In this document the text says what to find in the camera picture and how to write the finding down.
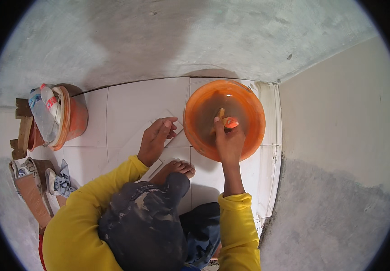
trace white tiled floor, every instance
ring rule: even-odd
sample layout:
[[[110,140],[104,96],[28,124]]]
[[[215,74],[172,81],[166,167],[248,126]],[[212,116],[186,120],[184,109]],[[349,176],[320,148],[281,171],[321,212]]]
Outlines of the white tiled floor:
[[[165,109],[183,123],[188,84],[188,77],[180,77],[109,87],[106,118],[108,147],[123,147],[145,122]],[[184,139],[172,143],[174,147],[189,147],[189,142]]]
[[[66,142],[58,152],[38,147],[31,156],[36,159],[50,159],[57,171],[64,158],[73,183],[84,185],[107,171],[114,157],[118,156],[123,148],[128,150],[125,156],[136,154],[142,137],[139,130],[148,121],[161,117],[159,114],[165,109],[183,123],[183,110],[190,94],[212,80],[215,79],[157,79],[122,84],[79,95],[76,100],[85,102],[89,112],[86,132],[79,138]],[[241,162],[243,185],[246,192],[252,195],[253,216],[261,233],[264,218],[271,216],[279,180],[282,144],[279,90],[277,85],[273,84],[237,81],[254,91],[266,114],[266,133],[262,145],[254,155]],[[131,139],[136,133],[138,139]],[[197,170],[191,179],[191,188],[181,200],[179,213],[188,212],[203,203],[217,201],[219,194],[224,191],[221,164],[198,154],[190,147],[183,131],[165,147],[159,159],[163,164],[155,172],[173,159],[191,162]],[[144,176],[142,180],[148,180],[149,177]]]
[[[86,102],[88,108],[88,127],[78,138],[67,141],[64,146],[106,147],[106,107],[108,88],[95,90],[74,97],[80,103]]]

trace plastic bottle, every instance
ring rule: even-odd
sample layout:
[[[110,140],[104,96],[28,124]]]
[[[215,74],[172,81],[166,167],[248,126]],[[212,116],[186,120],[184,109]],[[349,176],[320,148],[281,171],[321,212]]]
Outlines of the plastic bottle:
[[[59,125],[61,123],[61,105],[59,104],[57,98],[53,95],[53,91],[46,84],[42,84],[40,89],[41,97],[43,102],[46,104],[47,110],[50,111],[53,118]]]
[[[41,98],[40,89],[32,89],[29,95],[29,107],[36,126],[45,142],[53,141],[58,133],[59,125],[53,120],[52,114],[47,110]]]

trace worker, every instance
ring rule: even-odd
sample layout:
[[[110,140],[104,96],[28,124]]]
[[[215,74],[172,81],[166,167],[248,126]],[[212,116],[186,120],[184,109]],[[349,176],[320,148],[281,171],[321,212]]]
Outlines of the worker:
[[[196,173],[172,161],[149,182],[138,181],[176,136],[176,117],[156,120],[145,130],[138,155],[80,187],[48,224],[43,238],[47,271],[200,270],[219,244],[221,270],[260,270],[258,234],[245,193],[240,157],[241,126],[225,133],[214,119],[216,148],[225,185],[218,203],[177,215],[176,207]]]

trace red cloth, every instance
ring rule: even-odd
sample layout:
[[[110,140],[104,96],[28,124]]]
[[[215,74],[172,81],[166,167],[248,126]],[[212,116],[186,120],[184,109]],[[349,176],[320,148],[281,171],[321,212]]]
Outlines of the red cloth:
[[[38,253],[40,254],[41,265],[43,266],[44,271],[47,271],[43,259],[43,236],[38,235],[38,238],[40,239],[40,242],[38,243]]]

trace orange basin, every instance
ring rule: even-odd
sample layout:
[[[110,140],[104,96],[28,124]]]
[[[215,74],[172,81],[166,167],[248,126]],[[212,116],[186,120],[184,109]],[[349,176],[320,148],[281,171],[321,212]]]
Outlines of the orange basin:
[[[233,107],[237,107],[237,111],[233,111],[231,106],[227,108],[226,105],[228,104],[226,101],[229,98],[233,99]],[[233,80],[216,80],[197,89],[187,101],[184,109],[184,133],[198,153],[221,162],[217,149],[214,146],[214,135],[212,136],[213,138],[206,138],[202,133],[203,126],[205,126],[206,131],[213,127],[214,116],[221,107],[225,108],[226,117],[236,117],[227,115],[227,111],[229,114],[241,112],[241,116],[237,116],[237,118],[239,119],[239,125],[243,125],[246,140],[240,161],[245,160],[257,151],[263,141],[266,119],[263,106],[257,96],[243,84]]]

